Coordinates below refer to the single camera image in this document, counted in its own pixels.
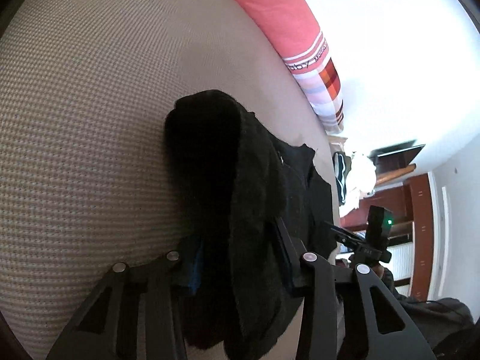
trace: white wall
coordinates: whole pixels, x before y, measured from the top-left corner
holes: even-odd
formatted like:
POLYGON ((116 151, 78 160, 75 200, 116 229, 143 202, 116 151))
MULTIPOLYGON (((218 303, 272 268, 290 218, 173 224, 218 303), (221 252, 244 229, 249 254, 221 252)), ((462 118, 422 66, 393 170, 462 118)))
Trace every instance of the white wall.
POLYGON ((457 0, 306 0, 332 51, 354 150, 417 139, 425 173, 480 131, 480 35, 457 0))
POLYGON ((449 229, 446 266, 440 258, 440 273, 434 297, 452 297, 467 304, 480 316, 480 135, 446 163, 434 169, 441 216, 441 239, 449 229), (448 212, 443 210, 442 188, 447 195, 448 212), (441 278, 444 269, 445 277, 441 278))

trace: metal rivet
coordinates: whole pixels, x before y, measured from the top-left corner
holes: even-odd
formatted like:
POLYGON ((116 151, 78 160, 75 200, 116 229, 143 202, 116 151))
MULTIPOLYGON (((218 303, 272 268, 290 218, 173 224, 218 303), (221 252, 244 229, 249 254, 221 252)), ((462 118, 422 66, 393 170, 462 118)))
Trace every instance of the metal rivet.
POLYGON ((365 264, 358 264, 357 265, 357 271, 359 271, 361 274, 366 275, 367 273, 370 272, 370 267, 365 264))
POLYGON ((116 273, 123 272, 125 269, 127 269, 127 264, 124 262, 117 262, 112 266, 112 270, 116 273))
POLYGON ((312 263, 317 260, 317 255, 308 251, 303 255, 303 259, 312 263))
POLYGON ((179 258, 180 253, 178 253, 176 250, 173 250, 166 255, 166 259, 168 259, 169 261, 177 261, 179 258))

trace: black cloth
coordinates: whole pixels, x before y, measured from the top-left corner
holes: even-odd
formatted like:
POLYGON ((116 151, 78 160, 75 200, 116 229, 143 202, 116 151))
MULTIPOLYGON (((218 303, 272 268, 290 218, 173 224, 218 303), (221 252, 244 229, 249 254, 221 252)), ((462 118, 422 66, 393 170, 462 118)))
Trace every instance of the black cloth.
POLYGON ((458 299, 443 298, 435 302, 418 301, 406 297, 395 289, 393 274, 385 268, 383 283, 399 301, 433 349, 449 335, 474 326, 470 309, 458 299))
POLYGON ((480 319, 474 327, 452 333, 433 350, 438 359, 472 360, 480 356, 480 319))
POLYGON ((183 303, 183 333, 207 349, 224 341, 232 360, 256 360, 301 304, 282 286, 267 227, 282 218, 308 250, 336 247, 331 188, 314 150, 273 136, 231 96, 204 91, 178 100, 165 123, 166 147, 185 212, 205 240, 202 284, 183 303))

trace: pink pillow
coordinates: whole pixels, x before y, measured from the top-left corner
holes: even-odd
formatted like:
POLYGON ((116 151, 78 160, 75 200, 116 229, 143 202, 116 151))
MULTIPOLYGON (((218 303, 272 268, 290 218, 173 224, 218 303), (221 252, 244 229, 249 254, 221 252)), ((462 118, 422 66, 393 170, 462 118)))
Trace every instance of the pink pillow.
POLYGON ((322 30, 305 0, 235 0, 260 27, 325 130, 343 130, 340 79, 322 30))

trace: wooden furniture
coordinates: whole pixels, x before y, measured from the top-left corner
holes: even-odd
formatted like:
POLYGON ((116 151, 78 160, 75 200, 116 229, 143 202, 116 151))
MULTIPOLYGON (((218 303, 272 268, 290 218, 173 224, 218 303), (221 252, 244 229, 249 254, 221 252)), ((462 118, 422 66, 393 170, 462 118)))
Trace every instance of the wooden furniture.
MULTIPOLYGON (((400 187, 360 200, 359 208, 341 219, 342 227, 351 231, 366 230, 371 205, 385 207, 393 213, 391 246, 414 243, 410 293, 419 300, 427 300, 434 255, 434 219, 428 175, 409 178, 400 187)), ((400 280, 396 285, 405 285, 404 282, 400 280)))
POLYGON ((374 163, 376 174, 402 169, 412 163, 425 145, 410 146, 414 141, 374 150, 369 159, 374 163))
POLYGON ((416 164, 412 163, 405 168, 400 168, 397 170, 392 170, 390 172, 380 173, 377 175, 377 182, 375 183, 375 186, 378 187, 380 185, 393 181, 397 178, 400 178, 404 175, 412 173, 415 169, 417 169, 417 166, 416 164))

